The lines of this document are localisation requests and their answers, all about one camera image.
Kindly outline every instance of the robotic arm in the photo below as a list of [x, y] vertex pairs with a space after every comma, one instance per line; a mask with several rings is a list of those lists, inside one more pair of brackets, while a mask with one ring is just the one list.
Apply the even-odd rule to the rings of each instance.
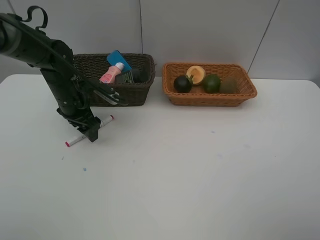
[[[32, 20], [35, 9], [42, 10], [43, 24], [33, 29], [23, 22]], [[23, 20], [15, 14], [0, 13], [0, 54], [39, 68], [57, 101], [57, 112], [94, 142], [101, 120], [90, 109], [88, 93], [94, 91], [113, 105], [126, 105], [125, 100], [113, 88], [104, 85], [102, 89], [74, 68], [73, 51], [39, 29], [46, 28], [48, 23], [47, 13], [41, 7], [29, 7], [27, 15]]]

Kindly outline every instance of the white marker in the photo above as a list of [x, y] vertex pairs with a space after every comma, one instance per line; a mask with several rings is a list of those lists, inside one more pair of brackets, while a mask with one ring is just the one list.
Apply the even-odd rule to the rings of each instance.
[[[108, 123], [110, 123], [113, 119], [114, 119], [114, 116], [110, 115], [110, 116], [108, 116], [106, 119], [101, 120], [100, 128], [103, 128], [105, 125], [107, 125]], [[67, 147], [70, 147], [70, 146], [76, 144], [77, 142], [80, 142], [82, 139], [85, 139], [86, 137], [87, 137], [86, 135], [76, 136], [76, 137], [72, 138], [71, 140], [66, 141], [66, 142], [65, 142], [65, 145], [66, 145]]]

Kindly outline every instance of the light brown wicker basket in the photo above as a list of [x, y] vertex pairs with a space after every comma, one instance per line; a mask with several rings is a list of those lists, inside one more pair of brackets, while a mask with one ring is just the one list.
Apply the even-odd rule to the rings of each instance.
[[[178, 93], [174, 88], [176, 77], [185, 75], [188, 68], [194, 65], [203, 67], [206, 75], [217, 74], [221, 81], [226, 77], [234, 77], [237, 83], [237, 93], [209, 94], [205, 93], [202, 85], [193, 86], [189, 93]], [[247, 72], [236, 64], [167, 63], [163, 66], [162, 88], [174, 105], [182, 106], [236, 107], [257, 96], [257, 90]]]

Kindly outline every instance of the white bottle cap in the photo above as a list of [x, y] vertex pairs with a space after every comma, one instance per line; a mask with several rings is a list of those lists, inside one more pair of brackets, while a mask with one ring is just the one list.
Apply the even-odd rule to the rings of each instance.
[[122, 62], [118, 62], [115, 64], [115, 66], [120, 69], [121, 71], [124, 69], [125, 65]]

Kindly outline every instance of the blue object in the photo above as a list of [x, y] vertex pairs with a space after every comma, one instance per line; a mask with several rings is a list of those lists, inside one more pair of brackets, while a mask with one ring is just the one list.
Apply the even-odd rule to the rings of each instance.
[[110, 63], [111, 66], [115, 66], [117, 63], [123, 63], [123, 73], [132, 69], [132, 67], [129, 65], [129, 63], [127, 63], [125, 58], [121, 55], [121, 53], [118, 50], [115, 50], [112, 53], [110, 53], [106, 57], [106, 60]]

